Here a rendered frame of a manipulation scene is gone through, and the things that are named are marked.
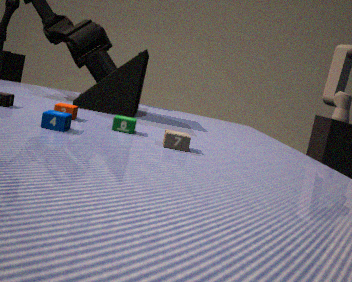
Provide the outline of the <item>blue block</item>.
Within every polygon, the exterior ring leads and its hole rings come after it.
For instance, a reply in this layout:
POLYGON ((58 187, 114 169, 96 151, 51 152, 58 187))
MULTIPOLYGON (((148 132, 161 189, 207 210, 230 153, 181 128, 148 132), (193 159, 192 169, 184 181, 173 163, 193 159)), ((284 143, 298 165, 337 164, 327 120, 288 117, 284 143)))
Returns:
POLYGON ((71 127, 72 114, 55 110, 43 112, 41 127, 59 132, 66 132, 71 127))

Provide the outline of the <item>green block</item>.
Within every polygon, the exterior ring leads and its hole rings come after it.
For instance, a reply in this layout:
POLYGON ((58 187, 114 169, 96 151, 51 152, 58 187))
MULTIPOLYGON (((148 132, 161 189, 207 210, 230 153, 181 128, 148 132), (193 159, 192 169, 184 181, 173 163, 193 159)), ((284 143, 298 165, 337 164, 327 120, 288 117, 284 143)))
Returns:
POLYGON ((133 134, 135 130, 136 118, 116 115, 113 118, 112 129, 114 131, 133 134))

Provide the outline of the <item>orange block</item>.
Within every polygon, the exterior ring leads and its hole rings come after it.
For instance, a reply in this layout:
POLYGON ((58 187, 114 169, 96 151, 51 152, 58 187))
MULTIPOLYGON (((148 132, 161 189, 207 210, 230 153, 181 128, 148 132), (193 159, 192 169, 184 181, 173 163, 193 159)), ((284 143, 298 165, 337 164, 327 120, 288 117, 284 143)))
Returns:
POLYGON ((72 114, 72 120, 77 117, 78 106, 70 105, 70 104, 55 104, 55 111, 72 114))

